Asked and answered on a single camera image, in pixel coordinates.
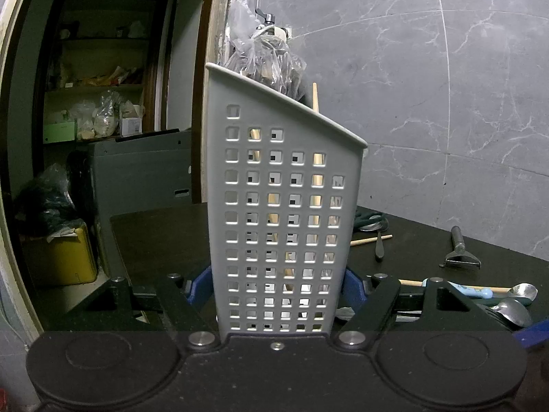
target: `peeler handle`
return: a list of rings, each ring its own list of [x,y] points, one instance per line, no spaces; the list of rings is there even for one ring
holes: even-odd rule
[[[459,226],[452,227],[452,242],[454,242],[454,249],[456,251],[465,250],[465,241],[463,240],[463,235]]]

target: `yellow box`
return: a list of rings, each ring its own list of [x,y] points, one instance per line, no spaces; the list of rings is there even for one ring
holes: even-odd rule
[[[45,237],[22,241],[28,271],[36,286],[65,286],[93,282],[97,266],[86,226],[75,229],[74,237]]]

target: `black tabletop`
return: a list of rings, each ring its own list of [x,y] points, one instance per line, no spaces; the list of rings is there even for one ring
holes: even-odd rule
[[[393,238],[383,242],[382,263],[375,261],[373,243],[350,249],[348,267],[360,277],[385,272],[399,279],[442,277],[462,285],[487,287],[529,282],[539,290],[529,307],[534,321],[549,315],[549,262],[465,237],[467,250],[481,260],[481,269],[440,268],[452,250],[448,231],[393,215],[387,217],[389,229],[384,234],[390,233]],[[134,285],[146,285],[153,277],[170,272],[194,277],[209,264],[205,203],[119,215],[111,219],[111,224]],[[353,239],[373,236],[357,232]]]

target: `gray machine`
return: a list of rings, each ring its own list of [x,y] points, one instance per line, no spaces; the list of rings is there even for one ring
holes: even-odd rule
[[[89,146],[95,226],[109,277],[126,276],[113,215],[190,204],[190,130],[159,131]]]

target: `silver bolt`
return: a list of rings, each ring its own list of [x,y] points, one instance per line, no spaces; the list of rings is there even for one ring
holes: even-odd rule
[[[359,345],[366,340],[366,336],[360,331],[344,331],[339,334],[338,339],[347,345]]]
[[[215,335],[209,331],[196,331],[189,335],[189,343],[197,347],[212,345],[215,342]]]
[[[282,342],[273,342],[271,344],[271,348],[278,352],[279,350],[282,350],[285,347],[285,345]]]

